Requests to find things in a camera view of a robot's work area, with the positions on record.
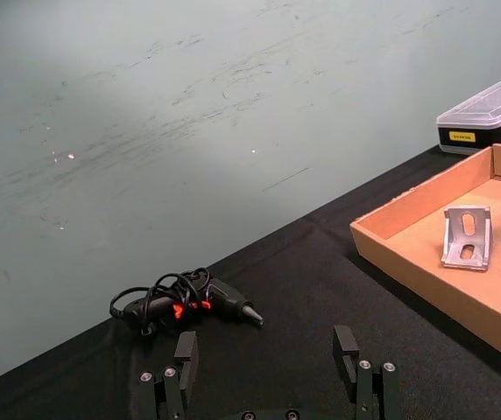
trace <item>scuff mark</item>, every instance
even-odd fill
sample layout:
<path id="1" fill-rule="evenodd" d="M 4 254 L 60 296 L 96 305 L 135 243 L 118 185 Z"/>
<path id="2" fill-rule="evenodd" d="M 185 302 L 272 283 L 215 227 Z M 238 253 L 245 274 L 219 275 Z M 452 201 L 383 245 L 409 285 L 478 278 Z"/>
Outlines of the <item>scuff mark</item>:
<path id="1" fill-rule="evenodd" d="M 48 151 L 46 156 L 37 159 L 31 165 L 5 173 L 3 179 L 0 179 L 0 192 L 8 193 L 16 200 L 27 200 L 27 197 L 38 191 L 69 186 L 94 174 L 103 173 L 114 165 L 127 165 L 133 170 L 138 170 L 156 162 L 165 153 L 180 150 L 186 140 L 195 136 L 200 124 L 232 119 L 236 113 L 250 109 L 254 103 L 267 96 L 267 93 L 257 93 L 241 101 L 226 101 L 222 107 L 188 115 L 178 120 L 165 121 L 160 125 L 155 122 L 135 127 L 121 124 L 120 131 L 109 127 L 113 132 L 83 145 L 81 149 L 74 150 L 73 160 L 68 157 L 69 150 L 55 150 L 52 154 Z M 147 121 L 158 119 L 153 113 L 150 116 Z M 37 127 L 42 128 L 42 125 L 35 125 L 34 129 Z M 59 161 L 57 165 L 53 162 L 55 158 Z M 49 220 L 43 219 L 45 216 L 40 216 L 40 219 L 50 223 Z"/>
<path id="2" fill-rule="evenodd" d="M 183 48 L 188 48 L 189 46 L 193 46 L 194 44 L 198 44 L 198 43 L 202 42 L 203 40 L 204 40 L 204 38 L 198 38 L 198 39 L 184 45 Z"/>
<path id="3" fill-rule="evenodd" d="M 301 107 L 297 107 L 295 110 L 299 111 L 300 109 L 307 109 L 307 108 L 311 108 L 311 107 L 314 107 L 314 103 L 309 103 L 308 105 L 303 105 Z"/>
<path id="4" fill-rule="evenodd" d="M 288 11 L 292 7 L 292 4 L 287 1 L 283 2 L 282 4 L 279 3 L 279 0 L 268 0 L 266 2 L 266 7 L 260 9 L 255 15 L 255 18 L 261 18 L 263 15 L 272 11 Z"/>
<path id="5" fill-rule="evenodd" d="M 239 74 L 239 73 L 242 73 L 242 72 L 248 72 L 254 68 L 259 68 L 259 67 L 262 67 L 265 63 L 258 63 L 254 66 L 250 66 L 250 67 L 246 67 L 246 68 L 238 68 L 237 70 L 235 70 L 231 75 L 235 75 L 235 74 Z"/>
<path id="6" fill-rule="evenodd" d="M 6 269 L 0 269 L 0 279 L 4 280 L 6 284 L 11 283 L 11 275 Z"/>
<path id="7" fill-rule="evenodd" d="M 107 83 L 115 80 L 120 74 L 137 67 L 139 64 L 141 64 L 141 61 L 135 61 L 133 63 L 120 63 L 98 72 L 85 74 L 77 82 L 82 83 L 89 80 L 95 80 L 100 84 Z"/>
<path id="8" fill-rule="evenodd" d="M 435 22 L 435 19 L 441 18 L 443 15 L 449 13 L 450 11 L 452 11 L 454 9 L 455 9 L 455 6 L 451 6 L 451 7 L 448 7 L 447 9 L 445 9 L 445 10 L 438 11 L 437 13 L 435 13 L 435 15 L 429 21 L 427 21 L 426 23 L 424 23 L 422 25 L 422 29 L 428 27 L 433 22 Z"/>
<path id="9" fill-rule="evenodd" d="M 259 76 L 262 76 L 264 73 L 253 73 L 253 74 L 249 74 L 247 76 L 243 76 L 243 77 L 237 77 L 235 79 L 233 79 L 227 86 L 230 87 L 230 86 L 233 86 L 233 85 L 236 85 L 237 83 L 242 83 L 242 82 L 245 82 L 246 84 L 254 81 L 257 77 Z"/>
<path id="10" fill-rule="evenodd" d="M 161 51 L 163 49 L 163 46 L 161 45 L 161 43 L 159 41 L 157 42 L 154 42 L 153 44 L 151 44 L 145 51 L 148 53 L 158 53 L 159 51 Z"/>
<path id="11" fill-rule="evenodd" d="M 262 192 L 263 192 L 263 193 L 265 193 L 266 191 L 268 191 L 268 190 L 272 189 L 274 186 L 279 186 L 281 183 L 286 182 L 288 179 L 291 179 L 291 178 L 293 178 L 293 177 L 295 177 L 295 176 L 299 175 L 300 173 L 302 173 L 302 172 L 306 171 L 307 169 L 309 169 L 309 167 L 304 168 L 304 169 L 302 169 L 302 170 L 300 170 L 300 171 L 297 171 L 297 172 L 295 172 L 293 175 L 290 175 L 289 177 L 286 177 L 286 178 L 284 178 L 284 179 L 281 179 L 281 180 L 280 180 L 280 181 L 278 181 L 277 183 L 272 184 L 272 185 L 270 185 L 270 186 L 266 187 L 264 190 L 262 190 Z"/>
<path id="12" fill-rule="evenodd" d="M 178 105 L 181 102 L 184 102 L 190 98 L 192 98 L 192 95 L 194 94 L 194 91 L 188 87 L 187 89 L 182 91 L 182 94 L 177 97 L 173 102 L 171 102 L 172 106 Z"/>
<path id="13" fill-rule="evenodd" d="M 302 84 L 306 84 L 308 85 L 309 83 L 311 83 L 313 81 L 313 79 L 315 77 L 318 77 L 318 76 L 322 76 L 324 74 L 326 74 L 328 71 L 327 70 L 314 70 L 313 73 L 299 79 L 299 80 L 296 80 L 295 83 L 298 84 L 298 83 L 302 83 Z"/>
<path id="14" fill-rule="evenodd" d="M 125 186 L 123 188 L 120 188 L 117 192 L 115 192 L 112 197 L 110 197 L 109 201 L 114 201 L 116 200 L 118 197 L 120 197 L 122 194 L 124 194 L 126 192 L 126 190 L 128 190 L 130 186 Z"/>

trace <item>screw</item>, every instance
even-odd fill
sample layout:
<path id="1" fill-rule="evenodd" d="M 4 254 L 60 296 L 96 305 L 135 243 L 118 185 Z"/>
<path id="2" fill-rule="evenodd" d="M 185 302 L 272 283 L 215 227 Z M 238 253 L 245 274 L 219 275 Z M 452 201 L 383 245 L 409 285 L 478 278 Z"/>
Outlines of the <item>screw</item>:
<path id="1" fill-rule="evenodd" d="M 394 366 L 389 361 L 387 361 L 386 363 L 383 364 L 383 369 L 386 370 L 387 372 L 394 372 L 395 370 L 397 370 L 397 367 Z"/>
<path id="2" fill-rule="evenodd" d="M 286 413 L 286 419 L 287 420 L 299 420 L 300 419 L 300 413 L 295 411 L 294 409 L 290 409 Z"/>
<path id="3" fill-rule="evenodd" d="M 149 382 L 151 379 L 153 379 L 153 374 L 151 372 L 143 372 L 139 377 L 141 382 Z"/>

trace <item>cardboard box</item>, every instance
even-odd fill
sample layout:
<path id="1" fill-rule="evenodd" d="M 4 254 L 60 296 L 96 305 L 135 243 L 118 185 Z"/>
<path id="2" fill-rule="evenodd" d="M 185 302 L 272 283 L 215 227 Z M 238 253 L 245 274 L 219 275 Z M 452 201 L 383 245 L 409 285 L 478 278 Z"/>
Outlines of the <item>cardboard box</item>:
<path id="1" fill-rule="evenodd" d="M 441 266 L 444 209 L 490 206 L 487 272 Z M 351 225 L 362 257 L 501 352 L 501 144 L 484 149 Z"/>

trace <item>gray wall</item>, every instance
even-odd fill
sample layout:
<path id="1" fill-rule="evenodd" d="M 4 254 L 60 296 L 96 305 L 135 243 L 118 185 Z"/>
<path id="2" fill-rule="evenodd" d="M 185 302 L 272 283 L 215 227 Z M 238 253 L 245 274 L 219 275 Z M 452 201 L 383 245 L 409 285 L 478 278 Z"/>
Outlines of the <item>gray wall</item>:
<path id="1" fill-rule="evenodd" d="M 436 143 L 501 2 L 0 0 L 0 374 Z"/>

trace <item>black fabric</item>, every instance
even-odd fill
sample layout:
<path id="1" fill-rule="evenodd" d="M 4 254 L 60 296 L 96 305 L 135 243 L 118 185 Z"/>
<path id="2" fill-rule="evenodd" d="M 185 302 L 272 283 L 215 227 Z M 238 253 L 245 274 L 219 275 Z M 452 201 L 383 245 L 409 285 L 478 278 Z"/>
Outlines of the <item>black fabric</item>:
<path id="1" fill-rule="evenodd" d="M 429 150 L 213 265 L 265 326 L 194 325 L 191 417 L 293 406 L 351 419 L 331 356 L 332 327 L 345 324 L 362 356 L 399 365 L 407 419 L 501 419 L 501 354 L 361 259 L 349 232 L 460 159 Z M 175 344 L 106 321 L 0 377 L 0 419 L 135 419 L 139 374 L 166 365 Z"/>

